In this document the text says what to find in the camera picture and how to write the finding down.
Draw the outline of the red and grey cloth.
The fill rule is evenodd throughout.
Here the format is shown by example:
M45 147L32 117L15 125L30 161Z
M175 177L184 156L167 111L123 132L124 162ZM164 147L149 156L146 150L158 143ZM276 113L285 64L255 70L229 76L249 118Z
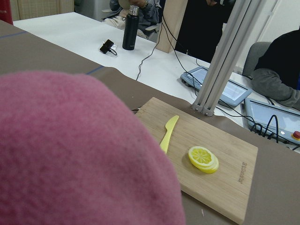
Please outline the red and grey cloth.
M183 225L172 163L89 75L0 78L3 225Z

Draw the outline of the yellow plastic knife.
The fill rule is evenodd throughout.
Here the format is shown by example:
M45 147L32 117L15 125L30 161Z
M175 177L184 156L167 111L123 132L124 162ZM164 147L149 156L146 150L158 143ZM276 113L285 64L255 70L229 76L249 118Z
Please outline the yellow plastic knife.
M165 135L164 135L162 141L160 142L160 148L162 149L162 151L165 154L167 154L168 146L169 146L169 141L171 139L171 135L172 135L173 129L174 129L174 127L175 127L178 119L179 119L179 116L178 115L174 115L165 124L166 132L165 132Z

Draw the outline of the yellow lemon slices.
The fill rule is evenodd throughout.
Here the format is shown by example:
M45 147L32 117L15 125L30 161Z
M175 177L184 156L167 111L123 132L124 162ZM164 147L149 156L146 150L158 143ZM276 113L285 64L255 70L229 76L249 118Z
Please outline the yellow lemon slices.
M219 168L218 158L205 147L194 146L190 148L188 157L192 165L204 173L214 173Z

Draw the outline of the black smartphone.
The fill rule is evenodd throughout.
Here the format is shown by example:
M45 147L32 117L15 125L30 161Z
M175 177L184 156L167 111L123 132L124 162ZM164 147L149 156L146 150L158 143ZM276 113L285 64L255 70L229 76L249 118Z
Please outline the black smartphone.
M102 46L100 47L100 52L106 54L107 52L109 52L111 50L111 47L114 45L114 42L112 42L111 40L106 40Z

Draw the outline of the black thermos bottle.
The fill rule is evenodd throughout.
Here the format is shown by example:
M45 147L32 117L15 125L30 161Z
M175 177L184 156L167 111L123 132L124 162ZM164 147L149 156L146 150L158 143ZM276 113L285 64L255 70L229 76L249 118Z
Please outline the black thermos bottle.
M122 48L125 50L134 50L136 35L139 25L139 7L130 5L129 12L125 20L125 29L123 35Z

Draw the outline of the wooden board upright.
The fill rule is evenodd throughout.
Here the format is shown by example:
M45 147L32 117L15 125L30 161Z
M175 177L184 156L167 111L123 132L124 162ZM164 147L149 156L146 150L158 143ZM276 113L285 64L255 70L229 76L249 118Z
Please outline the wooden board upright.
M181 23L184 17L188 0L166 0L163 11L163 22L160 31L160 38L157 41L157 49L165 53L170 53L173 49L171 45L176 45Z

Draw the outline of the bamboo cutting board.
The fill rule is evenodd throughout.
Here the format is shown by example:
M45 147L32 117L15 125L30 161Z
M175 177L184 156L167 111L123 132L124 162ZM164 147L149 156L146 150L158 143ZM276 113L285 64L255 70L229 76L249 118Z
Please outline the bamboo cutting board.
M181 190L230 220L245 220L258 148L157 98L151 98L136 113L157 142L166 122L179 117L169 142L171 160ZM191 147L210 150L219 160L215 173L197 169L188 158Z

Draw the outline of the blue teach pendant right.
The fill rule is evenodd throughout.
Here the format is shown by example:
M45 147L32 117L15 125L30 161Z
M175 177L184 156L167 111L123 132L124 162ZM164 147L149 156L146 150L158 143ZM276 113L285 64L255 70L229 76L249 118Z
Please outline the blue teach pendant right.
M244 100L248 127L263 136L281 141L300 143L300 113L258 100Z

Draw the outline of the seated person in black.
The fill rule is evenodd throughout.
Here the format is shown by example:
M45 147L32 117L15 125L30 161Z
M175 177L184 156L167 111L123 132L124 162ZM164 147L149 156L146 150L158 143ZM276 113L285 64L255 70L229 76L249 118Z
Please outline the seated person in black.
M300 30L272 41L251 73L252 89L279 104L300 109Z

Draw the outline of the aluminium frame post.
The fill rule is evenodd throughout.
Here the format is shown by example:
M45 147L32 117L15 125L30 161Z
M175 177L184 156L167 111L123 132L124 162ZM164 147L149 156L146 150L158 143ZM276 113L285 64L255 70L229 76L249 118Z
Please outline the aluminium frame post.
M221 94L211 94L213 83L225 84L230 78L241 55L258 40L270 7L270 0L236 1L206 75L210 81L204 83L192 104L197 114L214 115Z

